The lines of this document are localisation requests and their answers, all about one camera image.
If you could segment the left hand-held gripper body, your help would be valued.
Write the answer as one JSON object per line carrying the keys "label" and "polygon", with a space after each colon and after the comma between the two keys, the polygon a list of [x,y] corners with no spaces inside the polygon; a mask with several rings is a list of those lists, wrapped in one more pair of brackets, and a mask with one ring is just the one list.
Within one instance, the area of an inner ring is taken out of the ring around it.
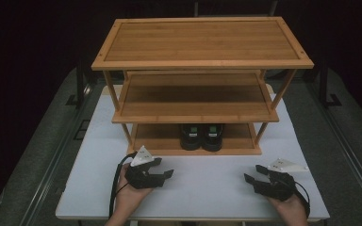
{"label": "left hand-held gripper body", "polygon": [[163,173],[151,174],[149,172],[151,168],[150,162],[154,159],[155,157],[144,146],[140,147],[125,174],[125,178],[131,186],[142,189],[162,187],[164,185],[165,180],[161,177]]}

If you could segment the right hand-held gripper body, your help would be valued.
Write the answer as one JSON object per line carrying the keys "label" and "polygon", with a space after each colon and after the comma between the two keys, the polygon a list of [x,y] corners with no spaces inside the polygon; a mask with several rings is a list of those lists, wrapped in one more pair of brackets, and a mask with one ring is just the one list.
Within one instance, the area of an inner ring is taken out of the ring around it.
{"label": "right hand-held gripper body", "polygon": [[290,175],[291,172],[307,171],[305,167],[296,165],[295,163],[282,158],[278,158],[264,167],[269,170],[269,175],[267,176],[269,181],[262,182],[256,180],[256,184],[253,186],[255,193],[277,199],[281,202],[286,201],[293,194],[304,202],[309,201],[309,195],[304,187],[301,186],[305,193],[305,197],[296,187],[299,183],[297,183]]}

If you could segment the black shoe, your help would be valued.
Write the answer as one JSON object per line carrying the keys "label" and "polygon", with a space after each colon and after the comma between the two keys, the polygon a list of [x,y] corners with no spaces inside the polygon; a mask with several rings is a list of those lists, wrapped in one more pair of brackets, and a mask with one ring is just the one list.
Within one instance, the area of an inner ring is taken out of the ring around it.
{"label": "black shoe", "polygon": [[217,152],[222,148],[222,124],[205,124],[203,127],[202,147],[209,152]]}
{"label": "black shoe", "polygon": [[180,145],[184,150],[187,151],[200,149],[201,127],[198,124],[181,124]]}

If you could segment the three-tier wooden shoe rack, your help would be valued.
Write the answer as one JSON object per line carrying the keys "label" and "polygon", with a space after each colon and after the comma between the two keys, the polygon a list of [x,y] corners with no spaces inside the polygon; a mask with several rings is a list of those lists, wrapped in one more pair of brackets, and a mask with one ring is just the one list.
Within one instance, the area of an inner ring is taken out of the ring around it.
{"label": "three-tier wooden shoe rack", "polygon": [[[313,62],[281,17],[118,19],[91,67],[109,77],[113,122],[134,153],[257,155],[259,140],[285,92],[271,95],[268,70],[284,70],[288,85]],[[180,125],[201,127],[201,148],[184,150]],[[222,124],[222,148],[203,147],[205,124]]]}

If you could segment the person's left hand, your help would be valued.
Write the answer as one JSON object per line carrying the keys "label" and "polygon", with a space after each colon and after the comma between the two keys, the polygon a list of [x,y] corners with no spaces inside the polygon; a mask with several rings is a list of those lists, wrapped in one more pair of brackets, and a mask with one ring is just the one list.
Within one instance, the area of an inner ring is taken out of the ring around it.
{"label": "person's left hand", "polygon": [[138,209],[142,201],[153,191],[152,188],[136,189],[125,178],[129,165],[124,164],[120,173],[115,208],[111,218],[128,218]]}

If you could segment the person's right hand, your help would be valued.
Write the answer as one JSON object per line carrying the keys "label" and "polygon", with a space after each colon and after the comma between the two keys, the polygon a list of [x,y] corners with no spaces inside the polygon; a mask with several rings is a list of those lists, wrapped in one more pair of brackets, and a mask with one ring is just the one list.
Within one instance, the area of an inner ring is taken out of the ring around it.
{"label": "person's right hand", "polygon": [[286,226],[308,226],[304,205],[296,195],[292,195],[286,201],[268,198]]}

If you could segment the black metal stand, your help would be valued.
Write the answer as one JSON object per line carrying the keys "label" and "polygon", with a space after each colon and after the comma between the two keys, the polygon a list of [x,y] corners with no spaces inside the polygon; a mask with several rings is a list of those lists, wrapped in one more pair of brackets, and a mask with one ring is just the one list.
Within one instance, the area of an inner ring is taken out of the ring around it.
{"label": "black metal stand", "polygon": [[90,66],[84,57],[78,60],[75,67],[76,93],[68,98],[66,105],[74,105],[78,109],[84,103],[89,83],[89,68]]}
{"label": "black metal stand", "polygon": [[341,106],[341,101],[336,96],[336,94],[327,93],[328,66],[325,58],[321,60],[319,76],[320,76],[319,99],[321,104],[325,108],[328,108],[330,106]]}

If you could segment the metal floor rail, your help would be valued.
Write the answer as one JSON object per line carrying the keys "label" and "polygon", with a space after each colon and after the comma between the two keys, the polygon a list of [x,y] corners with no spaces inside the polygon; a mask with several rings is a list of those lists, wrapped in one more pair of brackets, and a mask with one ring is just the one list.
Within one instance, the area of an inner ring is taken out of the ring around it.
{"label": "metal floor rail", "polygon": [[321,114],[341,148],[355,180],[362,191],[362,109],[340,82],[331,85],[330,94],[322,87],[308,84],[307,89],[316,101]]}
{"label": "metal floor rail", "polygon": [[78,88],[60,87],[31,139],[19,165],[36,185],[18,226],[47,225],[54,221],[58,199],[70,175],[81,140],[75,136],[89,124],[101,86],[88,84],[81,91],[82,103],[71,102]]}

